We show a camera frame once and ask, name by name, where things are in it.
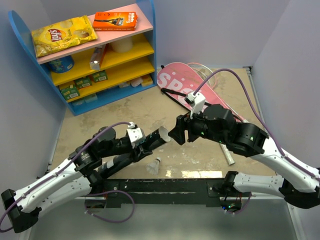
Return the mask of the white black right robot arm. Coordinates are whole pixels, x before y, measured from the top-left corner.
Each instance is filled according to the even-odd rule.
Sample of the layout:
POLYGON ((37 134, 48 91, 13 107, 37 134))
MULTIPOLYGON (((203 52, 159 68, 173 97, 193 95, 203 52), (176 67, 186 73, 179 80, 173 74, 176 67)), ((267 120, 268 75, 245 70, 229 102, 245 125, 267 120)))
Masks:
POLYGON ((204 112, 179 115, 168 135, 179 145, 198 138, 223 144, 234 154, 251 158, 276 172, 274 176, 259 176, 228 171, 223 182, 215 186, 223 195, 269 194, 301 209, 320 204, 320 170, 279 150, 264 130, 253 123, 237 122, 232 111, 220 104, 208 106, 204 112))

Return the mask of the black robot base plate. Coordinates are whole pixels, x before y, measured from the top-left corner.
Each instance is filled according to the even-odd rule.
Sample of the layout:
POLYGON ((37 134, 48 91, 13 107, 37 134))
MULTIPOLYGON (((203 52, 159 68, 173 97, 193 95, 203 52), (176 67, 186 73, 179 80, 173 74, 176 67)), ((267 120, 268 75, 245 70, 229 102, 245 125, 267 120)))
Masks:
POLYGON ((107 179, 92 197, 101 197, 106 208, 122 204, 205 205, 238 211, 250 193, 240 193, 222 178, 107 179))

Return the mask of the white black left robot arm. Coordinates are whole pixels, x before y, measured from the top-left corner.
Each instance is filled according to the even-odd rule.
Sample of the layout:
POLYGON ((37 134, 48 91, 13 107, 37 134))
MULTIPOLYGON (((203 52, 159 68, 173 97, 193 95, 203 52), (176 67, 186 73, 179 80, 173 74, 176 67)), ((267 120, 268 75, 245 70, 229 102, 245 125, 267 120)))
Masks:
POLYGON ((103 181, 131 163, 152 154, 170 137, 161 130, 145 135, 133 122, 127 123, 124 137, 117 138, 114 126, 101 128, 60 165, 19 190, 1 194, 11 227, 19 234, 32 228, 45 213, 77 197, 99 196, 103 181))

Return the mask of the black BOKA shuttlecock tube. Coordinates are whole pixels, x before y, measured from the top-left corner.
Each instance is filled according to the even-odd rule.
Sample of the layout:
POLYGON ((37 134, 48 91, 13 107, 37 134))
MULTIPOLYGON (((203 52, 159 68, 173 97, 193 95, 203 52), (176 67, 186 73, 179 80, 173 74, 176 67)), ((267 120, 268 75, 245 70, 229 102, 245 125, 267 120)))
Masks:
POLYGON ((170 141, 169 131, 165 127, 160 126, 157 130, 147 135, 144 142, 135 147, 130 153, 115 156, 112 160, 103 163, 97 169, 97 172, 103 179, 107 179, 128 165, 152 155, 153 150, 170 141))

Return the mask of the white shuttlecock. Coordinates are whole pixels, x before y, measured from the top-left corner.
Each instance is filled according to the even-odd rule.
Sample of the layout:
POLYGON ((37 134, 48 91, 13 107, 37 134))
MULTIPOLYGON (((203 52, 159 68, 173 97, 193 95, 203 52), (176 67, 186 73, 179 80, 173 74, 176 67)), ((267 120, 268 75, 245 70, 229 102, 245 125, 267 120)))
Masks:
POLYGON ((155 158, 153 162, 150 162, 146 165, 146 171, 149 174, 158 175, 160 163, 161 163, 161 158, 160 157, 155 158))

